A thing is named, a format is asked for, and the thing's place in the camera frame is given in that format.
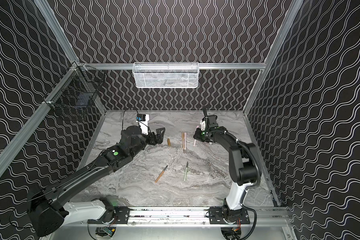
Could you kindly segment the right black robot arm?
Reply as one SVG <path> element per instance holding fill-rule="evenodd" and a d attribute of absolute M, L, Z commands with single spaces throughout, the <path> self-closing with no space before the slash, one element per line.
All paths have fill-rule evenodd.
<path fill-rule="evenodd" d="M 200 121 L 194 139 L 204 143 L 221 145 L 229 155 L 229 175 L 232 185 L 222 206 L 225 221 L 233 223 L 245 212 L 244 199 L 249 189 L 256 188 L 261 183 L 261 168 L 259 158 L 251 150 L 251 144 L 240 141 L 225 127 L 217 123 L 218 116 L 208 115 Z"/>

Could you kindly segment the white pen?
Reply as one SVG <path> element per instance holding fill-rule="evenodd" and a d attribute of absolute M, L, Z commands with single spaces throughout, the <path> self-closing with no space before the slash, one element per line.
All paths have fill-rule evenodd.
<path fill-rule="evenodd" d="M 186 132 L 184 132 L 183 133 L 183 148 L 184 148 L 184 150 L 186 150 L 187 149 L 187 133 Z"/>

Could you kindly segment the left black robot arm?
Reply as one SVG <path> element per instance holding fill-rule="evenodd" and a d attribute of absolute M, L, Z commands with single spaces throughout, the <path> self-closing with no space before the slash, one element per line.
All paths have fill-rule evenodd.
<path fill-rule="evenodd" d="M 76 194 L 130 163 L 148 145 L 161 144 L 165 128 L 143 134 L 138 126 L 121 131 L 120 142 L 107 148 L 85 167 L 55 184 L 31 188 L 27 214 L 38 237 L 45 237 L 63 225 L 69 212 L 64 205 Z"/>

